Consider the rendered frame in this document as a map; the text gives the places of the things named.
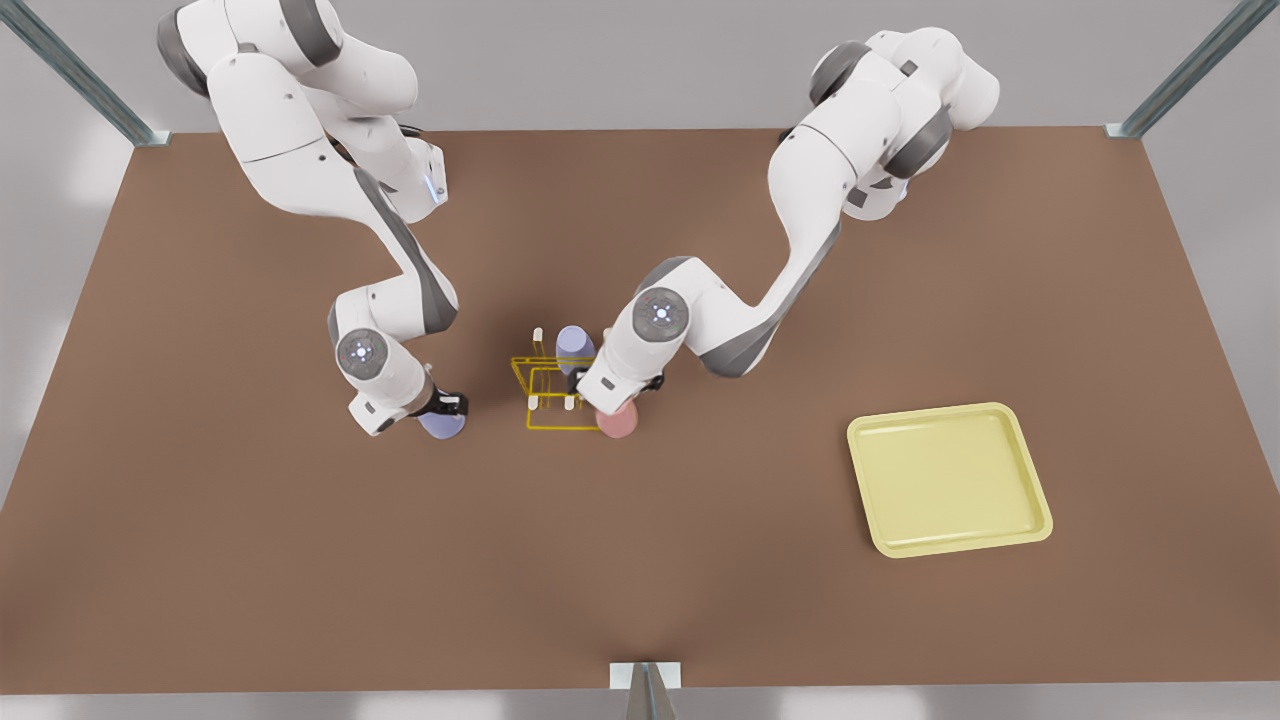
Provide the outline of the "pale yellow square tray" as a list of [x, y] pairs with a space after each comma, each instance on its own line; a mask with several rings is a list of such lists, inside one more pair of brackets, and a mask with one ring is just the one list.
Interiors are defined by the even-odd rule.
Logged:
[[1043, 541], [1053, 519], [998, 402], [860, 416], [846, 430], [873, 546], [890, 559]]

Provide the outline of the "silver frame post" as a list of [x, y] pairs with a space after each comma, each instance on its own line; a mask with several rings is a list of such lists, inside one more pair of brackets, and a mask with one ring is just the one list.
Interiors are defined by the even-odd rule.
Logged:
[[1121, 122], [1105, 124], [1105, 135], [1143, 138], [1279, 6], [1280, 0], [1239, 0], [1134, 111]]
[[678, 720], [669, 691], [681, 687], [681, 662], [609, 665], [609, 688], [627, 691], [625, 720]]
[[136, 147], [166, 147], [172, 135], [151, 128], [23, 0], [0, 0], [0, 22]]

